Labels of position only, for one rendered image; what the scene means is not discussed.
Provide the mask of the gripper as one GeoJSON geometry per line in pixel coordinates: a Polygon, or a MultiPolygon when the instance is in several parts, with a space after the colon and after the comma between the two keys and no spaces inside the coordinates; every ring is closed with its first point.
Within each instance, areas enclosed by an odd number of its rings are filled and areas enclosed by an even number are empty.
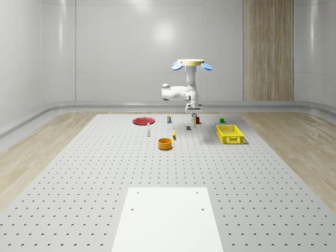
{"type": "Polygon", "coordinates": [[[201,104],[187,103],[185,112],[192,115],[192,120],[196,118],[197,114],[203,112],[203,106],[201,104]]]}

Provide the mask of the yellow basket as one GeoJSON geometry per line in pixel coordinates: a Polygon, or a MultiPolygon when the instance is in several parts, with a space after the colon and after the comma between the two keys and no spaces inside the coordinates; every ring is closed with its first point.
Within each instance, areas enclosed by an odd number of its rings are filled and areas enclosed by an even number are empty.
{"type": "Polygon", "coordinates": [[[244,135],[235,125],[217,125],[216,133],[223,144],[244,143],[244,135]]]}

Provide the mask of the red plate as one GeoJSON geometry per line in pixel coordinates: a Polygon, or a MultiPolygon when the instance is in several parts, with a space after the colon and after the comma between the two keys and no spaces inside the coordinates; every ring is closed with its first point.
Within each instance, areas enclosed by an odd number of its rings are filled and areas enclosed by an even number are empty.
{"type": "Polygon", "coordinates": [[[147,124],[153,124],[154,122],[155,119],[151,117],[138,117],[133,119],[133,123],[136,125],[147,125],[147,124]]]}

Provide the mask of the white board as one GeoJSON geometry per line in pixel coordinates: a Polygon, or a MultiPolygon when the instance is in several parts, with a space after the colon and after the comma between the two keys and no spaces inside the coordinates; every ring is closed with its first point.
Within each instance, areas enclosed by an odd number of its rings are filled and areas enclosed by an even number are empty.
{"type": "Polygon", "coordinates": [[[223,252],[207,188],[129,188],[112,252],[223,252]]]}

